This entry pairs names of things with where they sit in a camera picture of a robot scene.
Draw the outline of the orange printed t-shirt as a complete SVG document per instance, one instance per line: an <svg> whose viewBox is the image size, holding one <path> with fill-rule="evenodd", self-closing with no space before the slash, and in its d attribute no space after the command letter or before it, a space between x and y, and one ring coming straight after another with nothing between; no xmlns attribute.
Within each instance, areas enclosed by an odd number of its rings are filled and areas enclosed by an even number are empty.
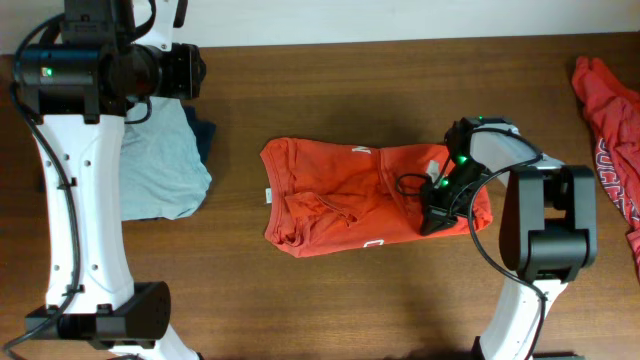
<svg viewBox="0 0 640 360"><path fill-rule="evenodd" d="M373 148L276 138L260 153L271 191L266 239L297 258L421 239L420 186L443 145Z"/></svg>

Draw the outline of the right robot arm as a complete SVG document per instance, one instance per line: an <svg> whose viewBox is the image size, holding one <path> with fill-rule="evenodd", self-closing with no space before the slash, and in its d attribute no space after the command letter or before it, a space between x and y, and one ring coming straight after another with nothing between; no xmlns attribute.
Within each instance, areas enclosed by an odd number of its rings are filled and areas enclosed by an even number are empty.
<svg viewBox="0 0 640 360"><path fill-rule="evenodd" d="M505 186L501 259L479 251L505 282L470 356L531 359L553 303L597 256L594 173L546 155L503 117L463 117L448 129L444 144L449 156L440 175L420 188L419 232L474 224L480 191L493 180Z"/></svg>

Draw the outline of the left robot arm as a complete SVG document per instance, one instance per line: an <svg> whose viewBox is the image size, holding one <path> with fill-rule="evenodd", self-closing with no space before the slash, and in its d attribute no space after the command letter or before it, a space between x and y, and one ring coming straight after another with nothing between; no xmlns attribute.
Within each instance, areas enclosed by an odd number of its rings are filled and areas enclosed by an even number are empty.
<svg viewBox="0 0 640 360"><path fill-rule="evenodd" d="M82 341L117 359L193 359L170 323L163 281L137 282L127 263L119 163L128 111L156 97L194 99L199 50L173 41L187 2L67 0L15 52L11 100L37 142L48 206L51 267L45 303L25 340Z"/></svg>

